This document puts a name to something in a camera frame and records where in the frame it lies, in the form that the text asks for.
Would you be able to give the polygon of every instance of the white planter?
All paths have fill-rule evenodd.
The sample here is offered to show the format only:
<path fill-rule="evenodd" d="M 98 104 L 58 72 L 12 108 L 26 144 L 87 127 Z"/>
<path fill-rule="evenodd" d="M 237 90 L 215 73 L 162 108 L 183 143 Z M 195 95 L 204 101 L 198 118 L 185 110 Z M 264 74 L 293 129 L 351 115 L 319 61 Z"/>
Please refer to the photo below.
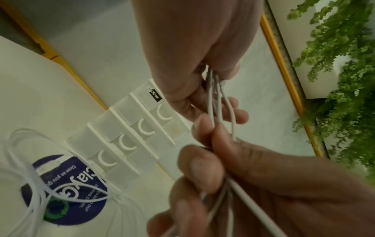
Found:
<path fill-rule="evenodd" d="M 296 60 L 306 48 L 306 42 L 313 39 L 310 34 L 315 25 L 310 25 L 310 19 L 314 13 L 326 6 L 329 0 L 321 0 L 315 7 L 310 8 L 306 13 L 302 14 L 302 17 L 296 20 L 287 20 L 286 18 L 290 10 L 296 9 L 297 5 L 303 2 L 304 0 L 268 0 L 292 61 Z M 337 89 L 340 67 L 346 60 L 344 57 L 338 58 L 334 64 L 334 70 L 332 72 L 320 73 L 318 80 L 315 82 L 309 82 L 307 78 L 311 66 L 303 64 L 301 67 L 296 68 L 296 73 L 306 98 L 326 98 L 331 91 Z"/>

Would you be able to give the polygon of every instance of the coiled white cable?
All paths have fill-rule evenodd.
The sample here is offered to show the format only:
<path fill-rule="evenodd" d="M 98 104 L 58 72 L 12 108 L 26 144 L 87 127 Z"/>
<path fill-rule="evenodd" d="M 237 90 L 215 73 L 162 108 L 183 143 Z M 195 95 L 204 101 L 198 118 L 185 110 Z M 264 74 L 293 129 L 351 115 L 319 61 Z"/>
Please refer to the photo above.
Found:
<path fill-rule="evenodd" d="M 232 139 L 236 141 L 236 117 L 234 114 L 234 109 L 230 104 L 228 97 L 225 95 L 217 74 L 212 70 L 208 69 L 207 76 L 206 76 L 206 88 L 208 92 L 208 115 L 211 120 L 212 126 L 215 126 L 215 119 L 214 119 L 214 111 L 216 112 L 218 123 L 223 123 L 223 116 L 222 116 L 222 103 L 221 98 L 224 98 L 224 102 L 226 107 L 229 110 L 230 121 L 232 124 Z M 215 90 L 217 94 L 217 101 L 214 103 L 213 100 L 213 90 Z M 242 200 L 242 202 L 254 213 L 254 215 L 259 219 L 259 221 L 264 225 L 265 228 L 274 236 L 274 237 L 287 237 L 287 235 L 275 224 L 275 222 L 258 206 L 258 204 L 238 185 L 229 174 L 225 176 L 225 183 L 223 185 L 222 190 L 220 191 L 219 197 L 216 200 L 213 208 L 208 214 L 208 221 L 209 223 L 212 221 L 214 215 L 217 213 L 225 194 L 228 196 L 228 221 L 227 221 L 227 237 L 232 237 L 233 235 L 233 227 L 234 227 L 234 215 L 233 215 L 233 198 L 232 198 L 232 190 L 237 194 L 237 196 Z M 201 199 L 204 199 L 205 194 L 201 194 Z M 177 228 L 176 225 L 173 225 L 166 233 L 164 233 L 163 237 L 176 237 L 177 235 Z"/>
<path fill-rule="evenodd" d="M 29 204 L 29 207 L 27 208 L 24 215 L 20 218 L 20 220 L 10 229 L 7 235 L 5 237 L 18 237 L 18 236 L 27 236 L 27 237 L 35 237 L 38 232 L 38 227 L 40 226 L 40 223 L 43 220 L 44 212 L 46 210 L 48 201 L 52 196 L 65 200 L 65 201 L 71 201 L 71 202 L 77 202 L 77 203 L 91 203 L 91 202 L 98 202 L 103 201 L 105 199 L 113 199 L 115 203 L 117 203 L 121 210 L 122 215 L 124 213 L 129 214 L 130 219 L 132 219 L 135 222 L 135 225 L 129 225 L 132 228 L 130 229 L 122 229 L 121 236 L 144 236 L 144 225 L 146 223 L 146 213 L 143 210 L 142 206 L 133 198 L 126 196 L 122 193 L 119 193 L 117 190 L 108 187 L 108 185 L 101 179 L 101 177 L 96 174 L 97 178 L 108 188 L 108 192 L 97 188 L 92 185 L 83 184 L 83 183 L 69 183 L 69 184 L 63 184 L 54 190 L 50 189 L 40 178 L 40 176 L 37 174 L 37 172 L 34 170 L 31 163 L 23 157 L 23 155 L 16 149 L 14 146 L 15 142 L 19 142 L 21 140 L 24 140 L 26 138 L 30 138 L 33 136 L 38 136 L 45 138 L 47 140 L 52 141 L 49 137 L 46 135 L 32 130 L 28 128 L 22 128 L 17 129 L 14 132 L 10 133 L 8 135 L 8 138 L 5 143 L 5 149 L 8 156 L 8 162 L 11 165 L 11 168 L 4 168 L 0 167 L 0 173 L 4 173 L 7 175 L 13 175 L 18 178 L 23 178 L 30 186 L 32 191 L 32 197 Z M 62 147 L 61 145 L 57 144 L 60 148 L 70 152 L 76 157 L 80 157 L 80 155 L 76 154 L 73 151 L 70 151 L 66 149 L 65 147 Z M 80 159 L 86 166 L 90 167 L 83 159 Z M 68 198 L 63 195 L 60 195 L 57 193 L 57 191 L 63 187 L 67 187 L 70 185 L 78 185 L 83 187 L 89 187 L 91 189 L 95 189 L 97 191 L 100 191 L 101 193 L 107 195 L 103 198 L 98 198 L 95 200 L 79 200 L 74 198 Z"/>

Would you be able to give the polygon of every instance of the black label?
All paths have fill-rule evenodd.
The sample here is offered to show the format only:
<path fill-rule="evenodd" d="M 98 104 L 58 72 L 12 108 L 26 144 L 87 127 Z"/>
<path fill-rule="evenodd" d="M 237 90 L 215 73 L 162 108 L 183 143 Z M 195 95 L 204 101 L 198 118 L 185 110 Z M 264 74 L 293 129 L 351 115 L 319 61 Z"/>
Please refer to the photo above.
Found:
<path fill-rule="evenodd" d="M 162 98 L 155 89 L 149 87 L 148 90 L 150 91 L 150 95 L 156 100 L 156 102 L 161 101 Z"/>

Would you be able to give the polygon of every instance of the gray floor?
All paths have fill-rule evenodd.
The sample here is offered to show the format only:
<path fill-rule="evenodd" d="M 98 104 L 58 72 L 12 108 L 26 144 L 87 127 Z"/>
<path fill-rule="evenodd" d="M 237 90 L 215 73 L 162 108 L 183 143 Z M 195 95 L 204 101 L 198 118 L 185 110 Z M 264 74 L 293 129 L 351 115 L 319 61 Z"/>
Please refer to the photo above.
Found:
<path fill-rule="evenodd" d="M 108 106 L 150 78 L 129 1 L 9 2 Z M 250 114 L 250 121 L 238 126 L 240 138 L 282 153 L 314 155 L 305 131 L 292 131 L 298 115 L 261 30 L 225 89 Z M 189 143 L 191 135 L 160 160 L 174 179 L 180 175 L 178 152 Z"/>

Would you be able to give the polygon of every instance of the person's right hand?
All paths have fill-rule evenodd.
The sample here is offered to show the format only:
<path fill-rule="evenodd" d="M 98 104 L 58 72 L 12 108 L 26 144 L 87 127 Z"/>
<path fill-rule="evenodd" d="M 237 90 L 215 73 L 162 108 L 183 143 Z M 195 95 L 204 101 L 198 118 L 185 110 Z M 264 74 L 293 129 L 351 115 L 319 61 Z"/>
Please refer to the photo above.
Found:
<path fill-rule="evenodd" d="M 160 237 L 173 223 L 180 237 L 225 237 L 228 207 L 223 205 L 208 226 L 208 210 L 199 199 L 200 191 L 219 191 L 225 170 L 288 237 L 375 236 L 373 187 L 339 165 L 234 143 L 223 126 L 212 129 L 206 114 L 196 121 L 192 133 L 214 152 L 194 145 L 181 150 L 178 164 L 184 177 L 172 188 L 171 209 L 150 220 L 151 237 Z M 233 210 L 233 236 L 271 236 L 236 196 Z"/>

